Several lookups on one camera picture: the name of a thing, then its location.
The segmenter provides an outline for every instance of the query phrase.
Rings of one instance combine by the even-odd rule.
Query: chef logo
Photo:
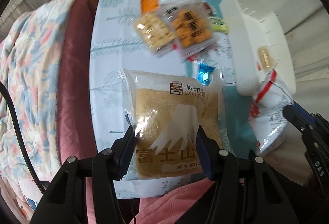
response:
[[[170,94],[183,95],[183,85],[179,81],[170,83]]]

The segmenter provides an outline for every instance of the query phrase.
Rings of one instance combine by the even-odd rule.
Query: floral blanket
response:
[[[22,14],[0,44],[0,81],[14,102],[25,147],[42,181],[50,181],[60,168],[57,84],[66,26],[74,1],[53,0]],[[32,177],[1,95],[0,174],[24,200],[18,182]]]

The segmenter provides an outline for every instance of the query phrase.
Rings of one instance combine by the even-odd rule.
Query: white plastic container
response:
[[[219,8],[229,28],[236,70],[236,88],[242,96],[252,96],[272,67],[263,68],[258,50],[266,47],[275,70],[296,93],[292,59],[279,20],[258,0],[222,0]]]

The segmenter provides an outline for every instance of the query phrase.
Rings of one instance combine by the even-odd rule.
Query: white plastic bag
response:
[[[288,121],[282,110],[292,104],[287,86],[275,70],[271,70],[252,97],[249,123],[258,143],[257,155],[265,156],[284,142],[282,131]]]

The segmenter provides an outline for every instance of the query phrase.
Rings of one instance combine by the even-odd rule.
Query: cracker snack pack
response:
[[[134,28],[154,54],[161,56],[172,49],[176,35],[155,11],[142,15]]]
[[[135,129],[136,148],[126,180],[182,176],[201,172],[195,150],[202,125],[219,147],[218,112],[222,82],[218,71],[204,87],[194,78],[122,69],[126,114]]]
[[[215,43],[212,27],[202,0],[179,0],[162,5],[158,14],[170,23],[178,38],[178,47],[188,58]]]

